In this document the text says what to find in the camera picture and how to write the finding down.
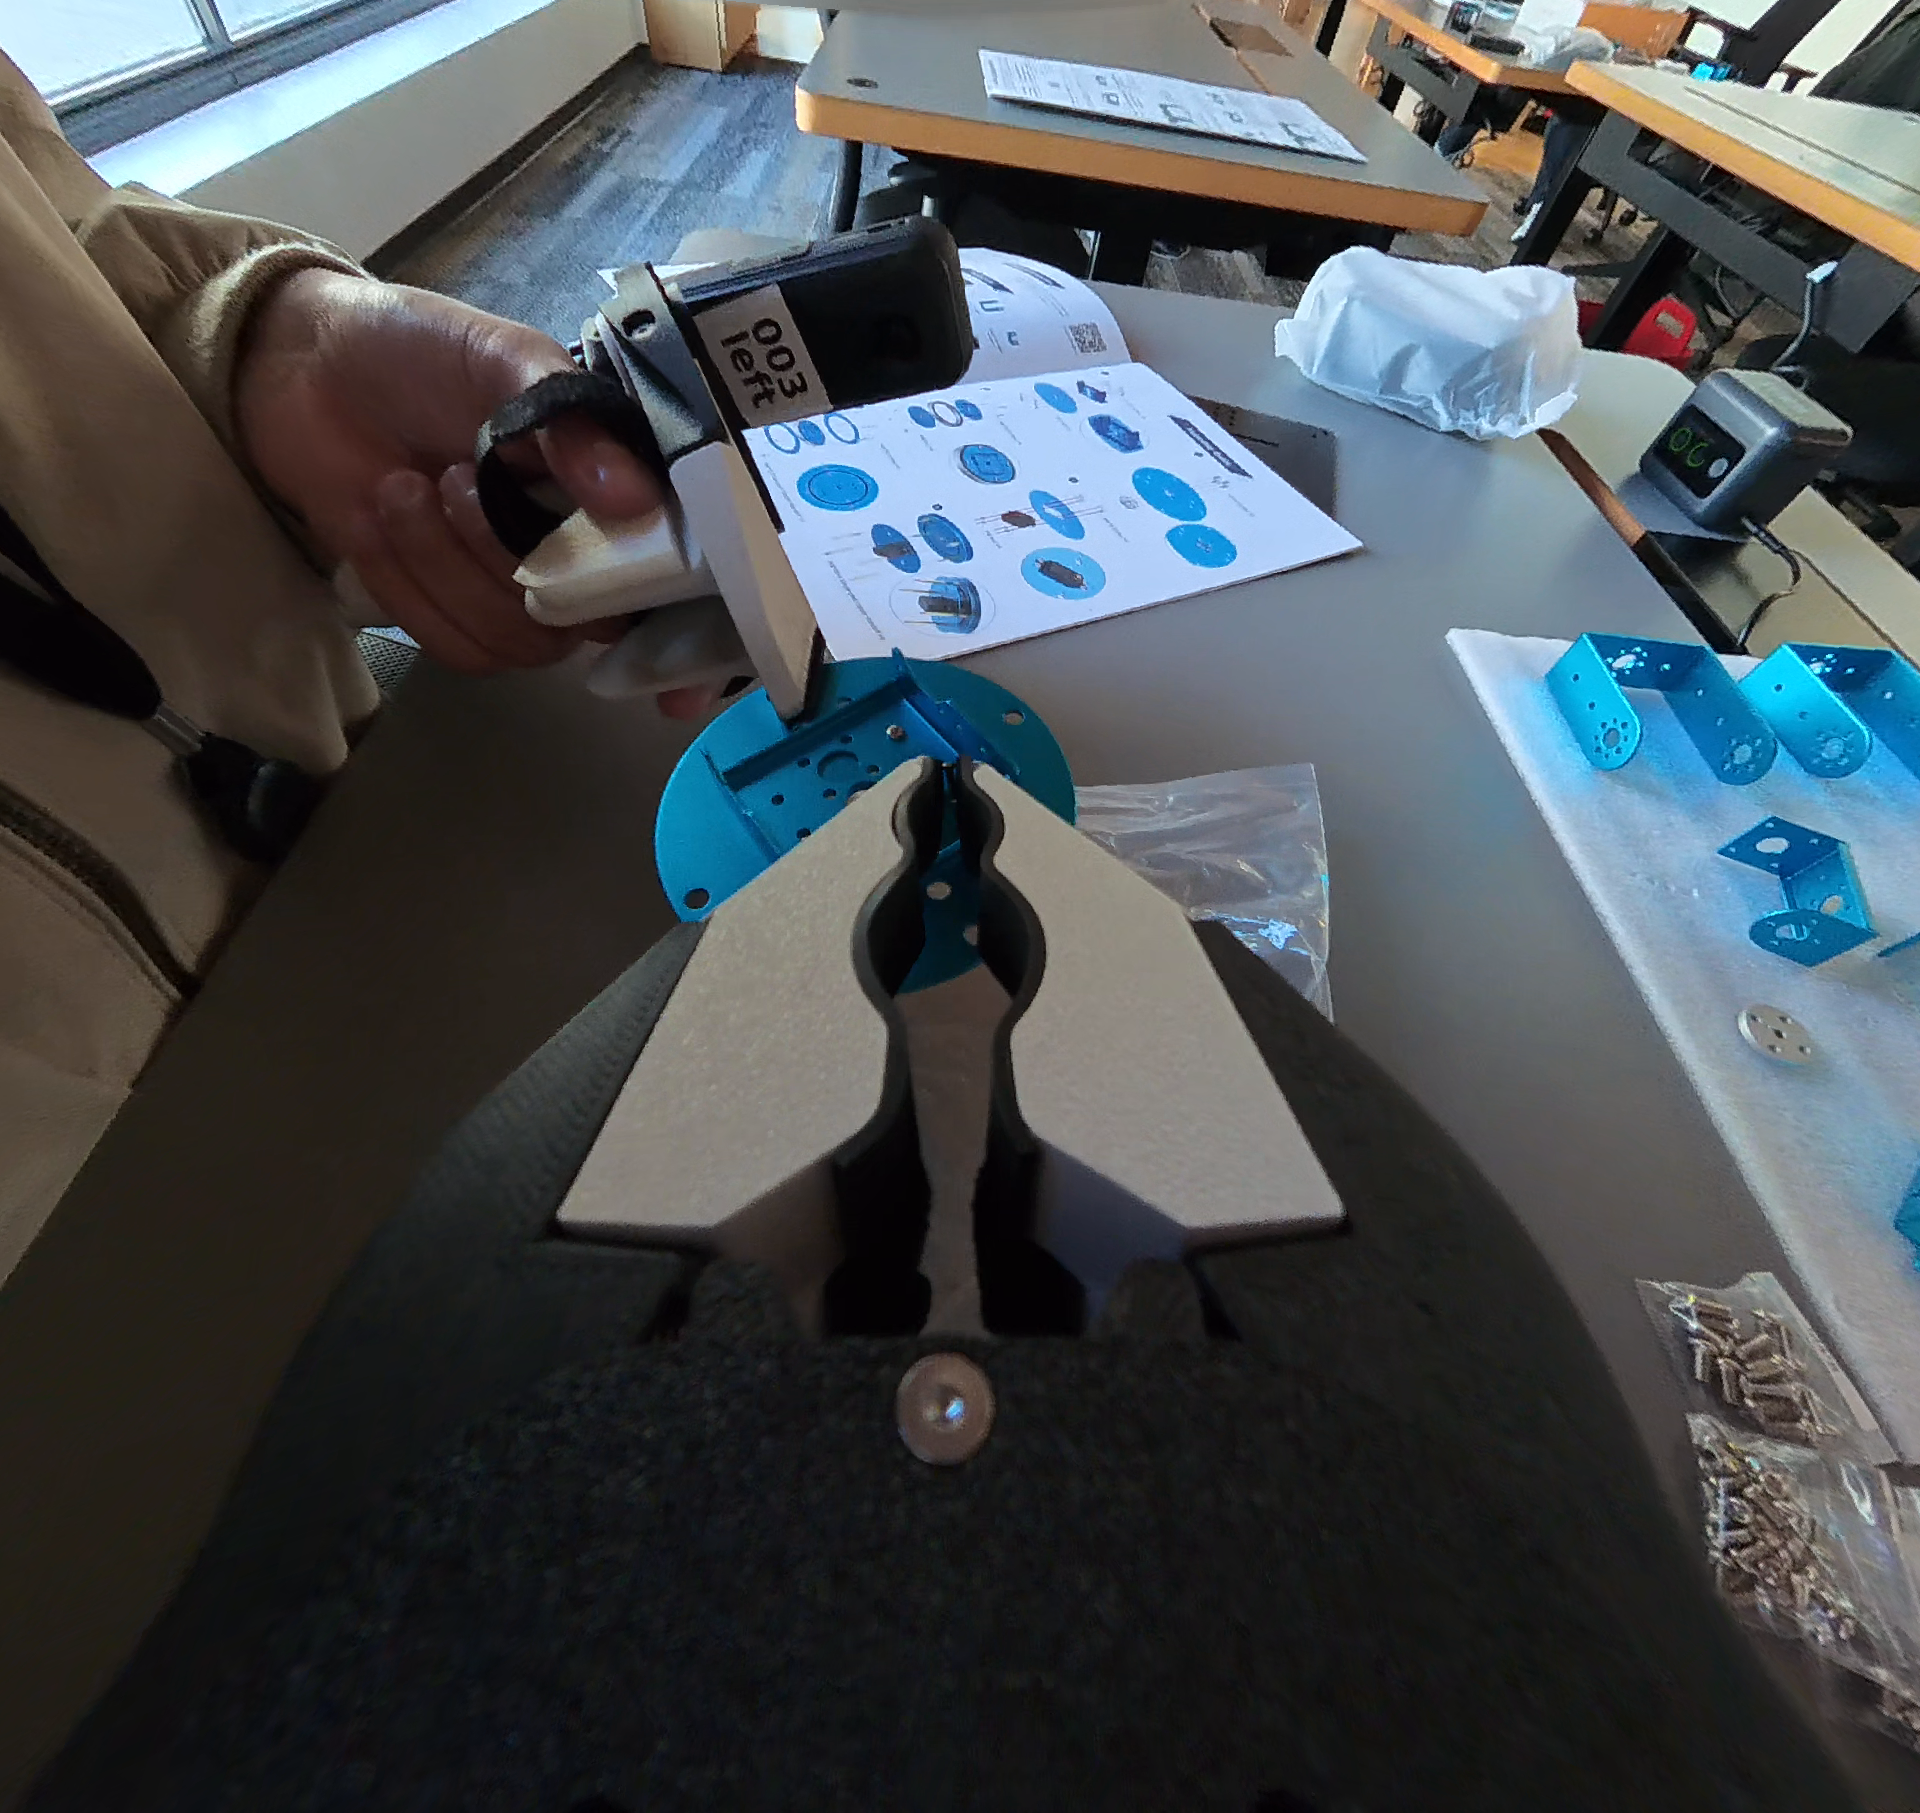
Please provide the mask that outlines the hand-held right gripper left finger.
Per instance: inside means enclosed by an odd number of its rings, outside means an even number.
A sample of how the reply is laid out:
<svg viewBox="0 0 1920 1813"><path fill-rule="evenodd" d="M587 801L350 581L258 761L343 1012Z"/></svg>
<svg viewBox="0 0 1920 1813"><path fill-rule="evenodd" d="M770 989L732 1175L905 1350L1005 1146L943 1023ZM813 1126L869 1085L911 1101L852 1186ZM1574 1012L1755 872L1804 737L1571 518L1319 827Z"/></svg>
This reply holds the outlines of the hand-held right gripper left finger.
<svg viewBox="0 0 1920 1813"><path fill-rule="evenodd" d="M905 1114L932 762L883 777L698 928L561 1235L773 1274L802 1324L847 1253L836 1171Z"/></svg>

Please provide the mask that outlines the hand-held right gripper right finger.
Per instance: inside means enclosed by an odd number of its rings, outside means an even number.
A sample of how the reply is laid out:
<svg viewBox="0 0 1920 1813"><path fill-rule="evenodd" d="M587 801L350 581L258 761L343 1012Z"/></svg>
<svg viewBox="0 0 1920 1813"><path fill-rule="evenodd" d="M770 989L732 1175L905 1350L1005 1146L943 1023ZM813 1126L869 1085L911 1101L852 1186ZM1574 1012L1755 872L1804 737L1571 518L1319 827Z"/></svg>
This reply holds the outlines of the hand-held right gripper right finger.
<svg viewBox="0 0 1920 1813"><path fill-rule="evenodd" d="M973 1197L984 1316L1087 1316L1132 1263L1344 1222L1187 914L973 762L963 850L1009 999Z"/></svg>

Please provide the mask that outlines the blue round metal plate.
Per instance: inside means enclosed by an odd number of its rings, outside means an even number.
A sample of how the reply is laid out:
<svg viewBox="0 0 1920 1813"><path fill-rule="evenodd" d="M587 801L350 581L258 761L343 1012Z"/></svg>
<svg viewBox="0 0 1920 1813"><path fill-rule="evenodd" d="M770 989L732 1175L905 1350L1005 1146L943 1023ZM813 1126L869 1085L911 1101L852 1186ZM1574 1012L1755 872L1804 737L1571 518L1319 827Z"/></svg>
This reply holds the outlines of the blue round metal plate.
<svg viewBox="0 0 1920 1813"><path fill-rule="evenodd" d="M1077 793L1070 764L1037 711L994 682L955 664L936 664L965 674L963 692L1000 697L1001 721L1011 732L1018 758L1014 775L1000 773L1054 815L1073 823L1077 819ZM820 697L820 684L828 668L815 682L815 697ZM759 846L750 825L735 812L733 802L724 798L703 754L705 744L727 737L733 732L733 725L743 721L735 708L757 694L768 697L766 692L755 692L741 699L700 733L681 757L661 797L657 868L663 888L681 920L705 920L733 892L753 884L770 866L775 866L786 853L799 849L845 811L845 806L839 808L831 819L780 857L772 857Z"/></svg>

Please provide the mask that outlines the blue metal servo bracket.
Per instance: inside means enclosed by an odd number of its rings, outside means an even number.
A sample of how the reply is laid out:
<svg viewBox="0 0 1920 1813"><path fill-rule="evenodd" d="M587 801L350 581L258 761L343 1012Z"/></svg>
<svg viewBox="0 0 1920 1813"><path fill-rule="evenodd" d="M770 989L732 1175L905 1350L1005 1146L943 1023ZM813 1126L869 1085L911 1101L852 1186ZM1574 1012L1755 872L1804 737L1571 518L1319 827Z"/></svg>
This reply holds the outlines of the blue metal servo bracket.
<svg viewBox="0 0 1920 1813"><path fill-rule="evenodd" d="M802 720L780 720L757 694L703 754L759 846L780 857L911 761L972 758L1014 775L1000 697L963 692L963 682L965 674L901 655L836 664Z"/></svg>

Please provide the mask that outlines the clear plastic bag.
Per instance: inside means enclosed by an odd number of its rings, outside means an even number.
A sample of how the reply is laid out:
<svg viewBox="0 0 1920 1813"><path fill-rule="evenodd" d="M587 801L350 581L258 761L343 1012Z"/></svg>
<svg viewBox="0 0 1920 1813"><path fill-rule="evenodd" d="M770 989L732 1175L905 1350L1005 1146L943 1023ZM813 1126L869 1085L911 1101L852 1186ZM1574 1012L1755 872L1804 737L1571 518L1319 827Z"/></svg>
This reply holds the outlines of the clear plastic bag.
<svg viewBox="0 0 1920 1813"><path fill-rule="evenodd" d="M1311 764L1083 785L1078 830L1331 1013L1329 855Z"/></svg>

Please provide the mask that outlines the person's left forearm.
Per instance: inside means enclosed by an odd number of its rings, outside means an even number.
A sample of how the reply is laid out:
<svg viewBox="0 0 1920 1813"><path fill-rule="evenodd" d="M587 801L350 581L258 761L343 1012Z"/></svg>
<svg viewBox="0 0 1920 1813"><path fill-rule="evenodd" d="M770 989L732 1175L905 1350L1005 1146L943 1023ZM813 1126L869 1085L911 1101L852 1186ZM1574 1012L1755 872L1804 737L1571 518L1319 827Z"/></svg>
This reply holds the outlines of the person's left forearm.
<svg viewBox="0 0 1920 1813"><path fill-rule="evenodd" d="M334 594L260 489L232 379L325 242L112 188L2 63L5 510L203 727L332 775L378 703Z"/></svg>

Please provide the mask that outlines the grey desk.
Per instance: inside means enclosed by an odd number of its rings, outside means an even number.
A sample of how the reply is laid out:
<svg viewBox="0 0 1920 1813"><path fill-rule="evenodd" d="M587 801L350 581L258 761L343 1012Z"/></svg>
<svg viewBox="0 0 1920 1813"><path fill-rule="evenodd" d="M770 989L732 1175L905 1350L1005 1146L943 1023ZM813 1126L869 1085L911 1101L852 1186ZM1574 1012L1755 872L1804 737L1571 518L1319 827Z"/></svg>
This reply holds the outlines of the grey desk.
<svg viewBox="0 0 1920 1813"><path fill-rule="evenodd" d="M5 1293L5 1800L60 1810L1855 1810L1717 1604L1634 1412L1627 1272L1717 1159L1443 631L1631 561L1529 481L1254 371L1341 438L1356 563L991 666L1094 777L1307 754L1335 1012L1240 961L1353 1226L1199 1253L1078 1340L960 1337L968 1464L897 1431L932 1334L757 1274L415 1218L532 1191L640 1037L677 747L547 674L420 666Z"/></svg>

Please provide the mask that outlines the person's left hand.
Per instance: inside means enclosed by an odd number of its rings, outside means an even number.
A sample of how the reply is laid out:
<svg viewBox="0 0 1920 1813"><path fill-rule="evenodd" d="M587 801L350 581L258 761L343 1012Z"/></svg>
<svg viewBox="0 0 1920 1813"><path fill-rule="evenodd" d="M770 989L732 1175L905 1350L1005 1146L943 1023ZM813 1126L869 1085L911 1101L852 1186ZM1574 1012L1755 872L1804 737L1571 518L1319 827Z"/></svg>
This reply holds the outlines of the person's left hand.
<svg viewBox="0 0 1920 1813"><path fill-rule="evenodd" d="M484 425L543 377L554 339L436 293L302 270L253 310L235 425L266 489L387 625L468 675L547 666L629 623L551 629L476 500Z"/></svg>

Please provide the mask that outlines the wooden table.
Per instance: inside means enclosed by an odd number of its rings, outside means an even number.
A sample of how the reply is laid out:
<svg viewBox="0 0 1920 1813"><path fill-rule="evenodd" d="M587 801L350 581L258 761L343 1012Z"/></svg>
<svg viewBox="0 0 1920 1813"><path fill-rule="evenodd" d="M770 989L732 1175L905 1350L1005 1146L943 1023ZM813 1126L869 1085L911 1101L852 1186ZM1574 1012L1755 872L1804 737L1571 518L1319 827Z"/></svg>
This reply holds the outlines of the wooden table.
<svg viewBox="0 0 1920 1813"><path fill-rule="evenodd" d="M1356 150L1291 150L991 100L980 51L1150 71L1272 94ZM1487 202L1293 28L1251 0L909 19L842 14L797 84L797 123L936 166L938 199L986 191L1144 251L1156 238L1251 246L1301 225L1471 236Z"/></svg>
<svg viewBox="0 0 1920 1813"><path fill-rule="evenodd" d="M1569 84L1602 109L1578 164L1581 175L1656 222L1597 319L1594 350L1623 347L1689 253L1788 310L1802 305L1810 270L1711 208L1702 188L1684 188L1637 159L1638 138L1668 142L1845 238L1818 321L1841 351L1862 351L1916 290L1916 117L1622 65L1574 65Z"/></svg>
<svg viewBox="0 0 1920 1813"><path fill-rule="evenodd" d="M1449 26L1452 0L1354 0L1380 22L1368 57L1385 71L1387 54L1427 51L1452 70L1495 89L1510 89L1544 97L1578 97L1569 70L1529 65L1504 58L1486 49L1476 49L1469 39ZM1591 0L1580 26L1597 31L1618 49L1627 49L1650 63L1668 57L1693 26L1687 7L1662 7L1645 0Z"/></svg>

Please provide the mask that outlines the white printed paper sheet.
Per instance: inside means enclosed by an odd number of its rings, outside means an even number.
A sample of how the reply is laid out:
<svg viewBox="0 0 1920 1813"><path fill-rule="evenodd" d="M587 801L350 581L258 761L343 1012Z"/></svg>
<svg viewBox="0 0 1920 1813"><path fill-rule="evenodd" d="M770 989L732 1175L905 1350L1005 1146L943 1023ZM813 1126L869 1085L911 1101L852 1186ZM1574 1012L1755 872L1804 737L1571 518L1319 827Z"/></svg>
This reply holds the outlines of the white printed paper sheet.
<svg viewBox="0 0 1920 1813"><path fill-rule="evenodd" d="M1287 97L991 49L982 49L978 58L984 92L992 100L1363 164L1361 147L1308 105Z"/></svg>

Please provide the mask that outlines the white instruction manual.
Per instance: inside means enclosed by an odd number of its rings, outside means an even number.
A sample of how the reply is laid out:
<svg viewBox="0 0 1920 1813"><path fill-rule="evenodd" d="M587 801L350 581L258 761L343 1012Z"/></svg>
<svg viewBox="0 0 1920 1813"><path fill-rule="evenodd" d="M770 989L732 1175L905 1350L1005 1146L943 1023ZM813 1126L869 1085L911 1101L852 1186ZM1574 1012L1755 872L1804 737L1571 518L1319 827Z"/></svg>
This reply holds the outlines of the white instruction manual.
<svg viewBox="0 0 1920 1813"><path fill-rule="evenodd" d="M1137 363L1089 283L992 250L960 263L960 386L749 433L836 660L950 660L1358 549Z"/></svg>

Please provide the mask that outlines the white foam sheet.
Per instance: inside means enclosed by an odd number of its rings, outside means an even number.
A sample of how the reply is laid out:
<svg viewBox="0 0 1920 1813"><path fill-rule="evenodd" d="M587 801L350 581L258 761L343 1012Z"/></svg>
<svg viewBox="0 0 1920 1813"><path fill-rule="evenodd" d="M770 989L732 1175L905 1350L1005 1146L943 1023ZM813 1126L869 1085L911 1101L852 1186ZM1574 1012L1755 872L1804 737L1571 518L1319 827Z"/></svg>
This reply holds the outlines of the white foam sheet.
<svg viewBox="0 0 1920 1813"><path fill-rule="evenodd" d="M1449 644L1884 1441L1916 1464L1919 1278L1892 1225L1919 1159L1916 950L1878 956L1916 935L1916 777L1874 754L1844 780L1783 758L1754 785L1727 785L1662 699L1640 704L1638 754L1599 772L1548 694L1565 640L1455 629ZM1804 968L1750 941L1780 884L1717 849L1765 815L1850 846L1873 942ZM1736 1015L1755 1004L1804 1022L1821 1062L1750 1046Z"/></svg>

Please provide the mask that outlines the pile of screw bags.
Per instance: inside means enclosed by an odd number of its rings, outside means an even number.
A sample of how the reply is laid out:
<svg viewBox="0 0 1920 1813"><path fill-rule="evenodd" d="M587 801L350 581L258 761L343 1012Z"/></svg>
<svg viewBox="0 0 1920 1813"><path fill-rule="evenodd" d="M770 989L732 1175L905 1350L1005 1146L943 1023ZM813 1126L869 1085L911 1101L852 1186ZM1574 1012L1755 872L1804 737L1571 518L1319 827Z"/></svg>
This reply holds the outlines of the pile of screw bags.
<svg viewBox="0 0 1920 1813"><path fill-rule="evenodd" d="M1860 1722L1919 1745L1919 1507L1877 1417L1783 1282L1637 1282L1684 1394L1722 1597L1839 1672Z"/></svg>

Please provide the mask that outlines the blue metal U bracket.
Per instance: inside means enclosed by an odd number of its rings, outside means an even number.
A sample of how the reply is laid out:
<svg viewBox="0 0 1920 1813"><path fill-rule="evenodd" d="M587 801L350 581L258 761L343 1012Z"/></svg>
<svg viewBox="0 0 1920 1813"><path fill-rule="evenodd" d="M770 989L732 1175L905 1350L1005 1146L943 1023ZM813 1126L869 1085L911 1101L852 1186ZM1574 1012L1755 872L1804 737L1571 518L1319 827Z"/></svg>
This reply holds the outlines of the blue metal U bracket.
<svg viewBox="0 0 1920 1813"><path fill-rule="evenodd" d="M1546 674L1574 744L1599 772L1620 772L1645 743L1631 692L1659 694L1708 770L1728 785L1761 780L1779 737L1708 646L1584 634Z"/></svg>
<svg viewBox="0 0 1920 1813"><path fill-rule="evenodd" d="M1919 775L1919 668L1898 653L1783 644L1740 694L1810 777L1851 777L1874 754Z"/></svg>

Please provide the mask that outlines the small blue angled bracket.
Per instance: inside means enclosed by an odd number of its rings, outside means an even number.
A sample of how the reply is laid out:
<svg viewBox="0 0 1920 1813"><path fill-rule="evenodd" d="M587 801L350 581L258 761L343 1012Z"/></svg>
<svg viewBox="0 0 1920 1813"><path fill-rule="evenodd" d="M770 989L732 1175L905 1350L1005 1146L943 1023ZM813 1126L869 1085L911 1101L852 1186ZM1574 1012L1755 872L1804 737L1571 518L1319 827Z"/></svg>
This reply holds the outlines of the small blue angled bracket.
<svg viewBox="0 0 1920 1813"><path fill-rule="evenodd" d="M1783 904L1752 922L1763 953L1821 968L1877 939L1845 842L1783 817L1763 817L1717 855L1780 881Z"/></svg>

